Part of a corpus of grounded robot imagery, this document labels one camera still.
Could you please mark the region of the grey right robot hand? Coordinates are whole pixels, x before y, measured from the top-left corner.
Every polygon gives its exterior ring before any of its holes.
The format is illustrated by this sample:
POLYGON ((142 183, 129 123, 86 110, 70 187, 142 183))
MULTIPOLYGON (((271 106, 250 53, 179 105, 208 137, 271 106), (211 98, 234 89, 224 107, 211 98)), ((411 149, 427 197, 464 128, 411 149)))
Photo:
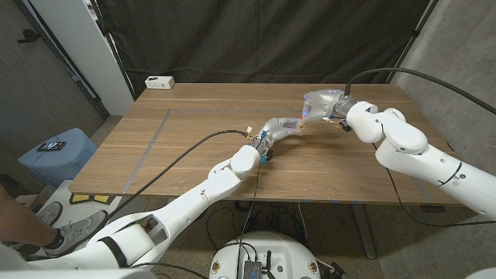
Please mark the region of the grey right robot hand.
POLYGON ((345 119, 348 111, 357 103, 344 91, 323 89, 303 95, 301 123, 318 122, 324 119, 345 119))

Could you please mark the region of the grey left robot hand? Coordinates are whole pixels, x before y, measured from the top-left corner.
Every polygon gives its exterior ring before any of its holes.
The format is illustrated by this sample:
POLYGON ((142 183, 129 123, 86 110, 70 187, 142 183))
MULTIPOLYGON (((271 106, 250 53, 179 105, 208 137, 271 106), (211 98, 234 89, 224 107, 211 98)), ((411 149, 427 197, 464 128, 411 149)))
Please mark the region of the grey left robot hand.
POLYGON ((300 136, 301 134, 300 119, 272 118, 255 135, 253 147, 260 155, 263 155, 276 141, 282 140, 287 136, 300 136))

